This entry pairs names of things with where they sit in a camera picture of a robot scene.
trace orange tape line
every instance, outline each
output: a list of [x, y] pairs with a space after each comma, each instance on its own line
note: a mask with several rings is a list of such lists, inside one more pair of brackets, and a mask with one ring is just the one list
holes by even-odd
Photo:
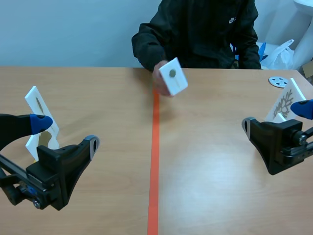
[[158, 235], [158, 175], [160, 155], [160, 103], [153, 91], [152, 146], [147, 235]]

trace blue object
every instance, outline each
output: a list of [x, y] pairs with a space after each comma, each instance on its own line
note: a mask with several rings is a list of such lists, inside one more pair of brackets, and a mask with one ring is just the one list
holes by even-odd
[[30, 114], [29, 116], [30, 116], [31, 131], [33, 135], [38, 134], [42, 131], [45, 131], [53, 123], [52, 118], [48, 116], [39, 116], [36, 114]]
[[300, 117], [313, 120], [313, 99], [293, 103], [291, 110]]
[[263, 60], [265, 48], [266, 48], [266, 43], [263, 43], [259, 49], [260, 62]]
[[28, 186], [28, 191], [33, 195], [37, 194], [37, 191], [31, 186]]

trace black jacket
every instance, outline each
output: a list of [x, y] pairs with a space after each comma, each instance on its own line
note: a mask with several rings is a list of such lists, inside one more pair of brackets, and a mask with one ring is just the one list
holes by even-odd
[[183, 68], [228, 69], [232, 44], [240, 69], [260, 69], [257, 17], [254, 0], [162, 0], [150, 23], [133, 36], [134, 56], [150, 71], [175, 57]]

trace metal disc with holes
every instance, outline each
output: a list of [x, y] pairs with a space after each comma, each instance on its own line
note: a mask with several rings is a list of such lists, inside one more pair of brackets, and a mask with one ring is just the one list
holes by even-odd
[[283, 77], [270, 77], [268, 81], [271, 85], [279, 88], [284, 88], [288, 83], [288, 80]]

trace white card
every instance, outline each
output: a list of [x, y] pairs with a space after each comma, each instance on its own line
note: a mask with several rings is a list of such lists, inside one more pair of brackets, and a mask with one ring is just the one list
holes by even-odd
[[286, 120], [294, 119], [296, 114], [291, 111], [290, 107], [293, 103], [302, 100], [306, 99], [294, 79], [291, 78], [266, 116], [265, 121], [273, 122], [279, 113], [281, 113]]
[[50, 149], [58, 149], [59, 143], [48, 131], [43, 131], [29, 138], [26, 148], [36, 161], [38, 161], [37, 146], [44, 145]]
[[52, 136], [56, 139], [59, 133], [59, 127], [57, 123], [54, 121], [48, 107], [46, 106], [44, 99], [40, 95], [37, 87], [33, 87], [28, 94], [25, 96], [25, 100], [30, 106], [31, 110], [34, 114], [38, 115], [46, 115], [52, 118], [52, 125], [49, 127], [48, 131], [52, 134]]
[[181, 69], [178, 58], [162, 66], [159, 71], [171, 95], [176, 95], [188, 87], [188, 82]]
[[282, 122], [285, 122], [285, 121], [286, 121], [286, 119], [284, 118], [284, 116], [281, 113], [279, 113], [279, 114], [276, 115], [276, 117], [274, 118], [274, 120], [272, 122], [274, 122], [274, 123], [282, 123]]

